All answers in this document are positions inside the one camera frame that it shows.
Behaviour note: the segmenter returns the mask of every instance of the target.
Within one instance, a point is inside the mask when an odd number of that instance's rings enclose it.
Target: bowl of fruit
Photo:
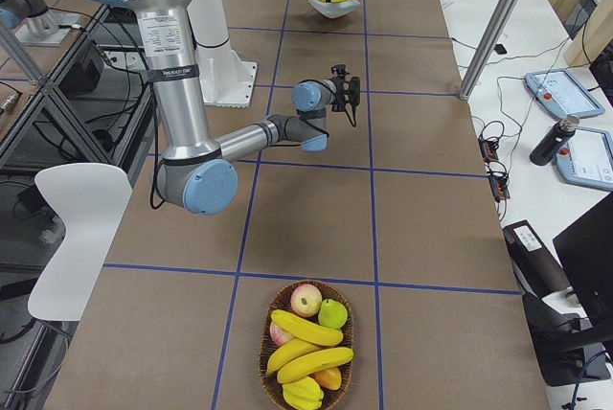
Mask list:
[[[353,316],[347,299],[321,281],[282,288],[266,313],[260,377],[285,410],[330,410],[352,380]]]

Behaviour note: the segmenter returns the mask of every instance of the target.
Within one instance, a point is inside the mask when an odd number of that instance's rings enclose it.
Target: wicker basket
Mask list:
[[[266,363],[268,362],[268,357],[270,354],[275,352],[277,348],[279,348],[270,338],[270,333],[268,332],[270,328],[270,314],[274,309],[285,309],[287,311],[291,311],[291,305],[289,303],[291,298],[291,293],[294,291],[296,287],[302,284],[313,284],[322,292],[322,297],[324,300],[327,298],[331,298],[332,300],[336,300],[337,302],[342,303],[347,308],[347,313],[349,314],[347,323],[343,326],[343,341],[338,346],[346,346],[347,348],[353,347],[353,314],[352,309],[349,305],[347,299],[343,296],[335,288],[331,287],[326,283],[322,283],[321,281],[312,281],[312,280],[304,280],[298,281],[296,283],[290,284],[282,288],[270,303],[270,307],[268,308],[268,312],[266,313],[266,322],[264,323],[264,332],[261,336],[261,345],[260,345],[260,377],[261,377],[261,385],[264,388],[266,394],[275,402],[280,408],[285,410],[294,410],[293,407],[288,405],[283,396],[283,388],[281,384],[277,382],[277,375],[273,376],[265,376],[266,373]],[[311,321],[316,322],[316,316],[314,318],[309,319]],[[321,406],[321,410],[330,410],[334,408],[338,403],[342,400],[342,398],[347,394],[350,382],[352,381],[352,364],[345,364],[339,367],[341,371],[341,387],[337,391],[331,391],[329,389],[324,389],[324,400]]]

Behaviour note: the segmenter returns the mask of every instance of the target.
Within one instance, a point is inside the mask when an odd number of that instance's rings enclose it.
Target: yellow bell pepper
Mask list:
[[[284,384],[283,387],[285,401],[296,410],[317,410],[322,406],[324,391],[310,376]]]

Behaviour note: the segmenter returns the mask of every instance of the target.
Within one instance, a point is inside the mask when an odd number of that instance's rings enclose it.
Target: black cylinder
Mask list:
[[[554,159],[562,145],[575,135],[578,125],[579,118],[574,115],[568,115],[563,120],[555,123],[533,149],[532,153],[530,153],[530,160],[538,166],[545,166]]]

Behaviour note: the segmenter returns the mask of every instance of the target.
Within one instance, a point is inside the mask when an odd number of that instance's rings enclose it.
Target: pear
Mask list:
[[[319,308],[317,320],[320,326],[340,329],[347,322],[347,316],[345,305],[331,298],[327,298],[322,302]]]

